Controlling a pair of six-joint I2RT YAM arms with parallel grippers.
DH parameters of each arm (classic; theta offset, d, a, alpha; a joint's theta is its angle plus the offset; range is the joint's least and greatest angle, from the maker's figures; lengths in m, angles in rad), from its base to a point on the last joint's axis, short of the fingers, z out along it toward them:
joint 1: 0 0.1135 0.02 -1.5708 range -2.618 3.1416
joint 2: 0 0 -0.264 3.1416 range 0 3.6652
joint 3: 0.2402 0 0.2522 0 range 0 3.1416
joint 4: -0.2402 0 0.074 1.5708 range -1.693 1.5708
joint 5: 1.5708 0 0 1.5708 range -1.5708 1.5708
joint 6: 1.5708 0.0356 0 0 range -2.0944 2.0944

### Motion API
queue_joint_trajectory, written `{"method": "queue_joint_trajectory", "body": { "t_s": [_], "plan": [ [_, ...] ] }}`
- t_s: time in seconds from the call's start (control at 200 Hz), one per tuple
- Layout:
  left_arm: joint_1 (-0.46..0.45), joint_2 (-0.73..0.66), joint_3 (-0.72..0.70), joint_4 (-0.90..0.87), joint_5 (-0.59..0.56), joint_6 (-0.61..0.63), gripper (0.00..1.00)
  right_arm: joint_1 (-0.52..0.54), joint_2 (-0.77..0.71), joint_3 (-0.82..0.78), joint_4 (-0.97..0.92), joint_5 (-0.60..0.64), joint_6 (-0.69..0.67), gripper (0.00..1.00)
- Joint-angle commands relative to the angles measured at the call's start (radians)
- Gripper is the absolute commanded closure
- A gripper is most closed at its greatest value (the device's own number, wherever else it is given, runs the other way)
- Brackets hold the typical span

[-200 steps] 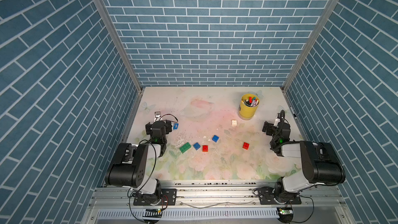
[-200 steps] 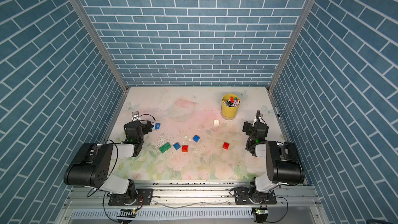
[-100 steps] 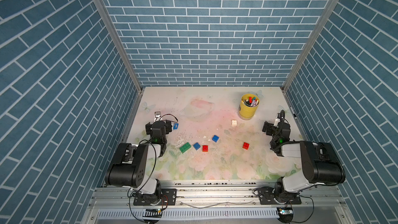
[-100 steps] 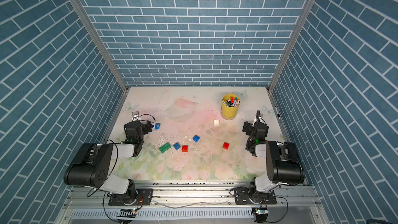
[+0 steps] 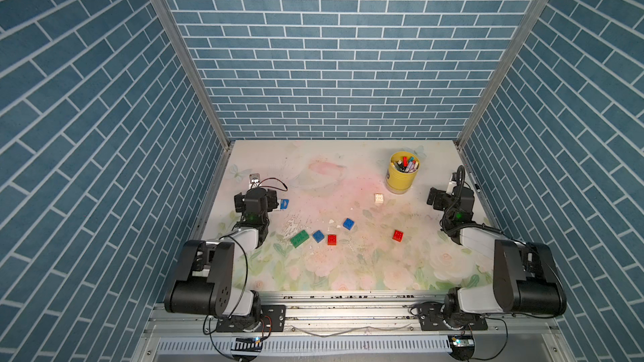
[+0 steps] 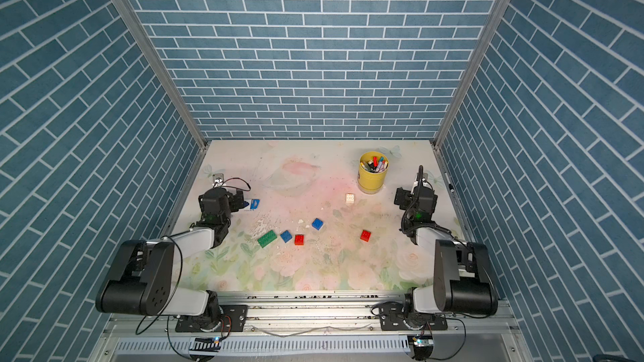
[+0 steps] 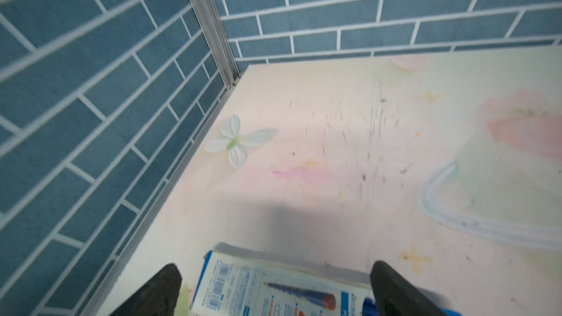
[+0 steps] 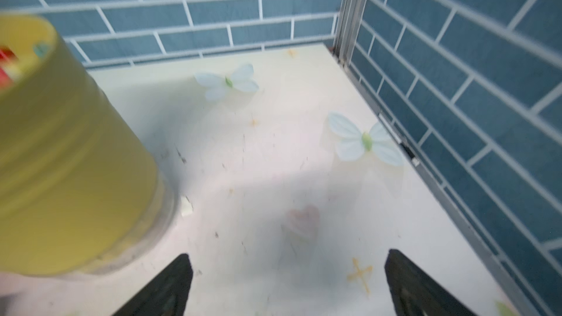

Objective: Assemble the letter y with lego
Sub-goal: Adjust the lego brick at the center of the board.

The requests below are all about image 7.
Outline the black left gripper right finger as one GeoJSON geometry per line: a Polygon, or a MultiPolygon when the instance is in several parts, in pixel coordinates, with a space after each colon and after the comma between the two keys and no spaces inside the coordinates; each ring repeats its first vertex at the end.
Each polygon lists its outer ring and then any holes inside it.
{"type": "Polygon", "coordinates": [[[446,313],[388,263],[378,260],[370,272],[379,315],[445,316],[446,313]]]}

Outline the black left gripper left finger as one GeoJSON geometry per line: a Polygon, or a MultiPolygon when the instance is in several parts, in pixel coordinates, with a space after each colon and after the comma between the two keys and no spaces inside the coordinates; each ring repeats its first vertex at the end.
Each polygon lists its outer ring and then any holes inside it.
{"type": "Polygon", "coordinates": [[[181,274],[173,263],[165,265],[111,316],[172,316],[181,288],[181,274]]]}

